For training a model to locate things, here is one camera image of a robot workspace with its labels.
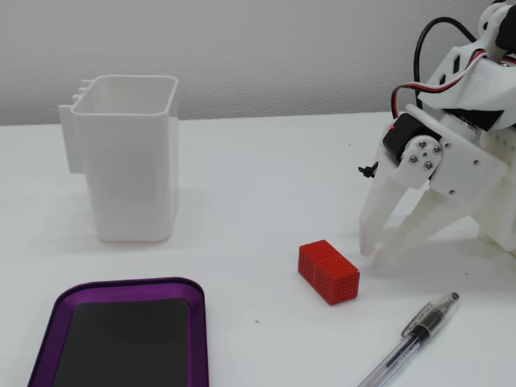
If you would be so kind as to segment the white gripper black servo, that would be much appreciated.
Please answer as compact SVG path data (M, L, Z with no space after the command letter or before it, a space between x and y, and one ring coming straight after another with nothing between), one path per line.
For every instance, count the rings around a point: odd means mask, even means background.
M453 114L435 119L416 106L394 120L377 148L372 186L360 213L360 254L370 256L408 189L429 189L374 256L379 265L422 246L469 216L507 167L480 146L481 131Z

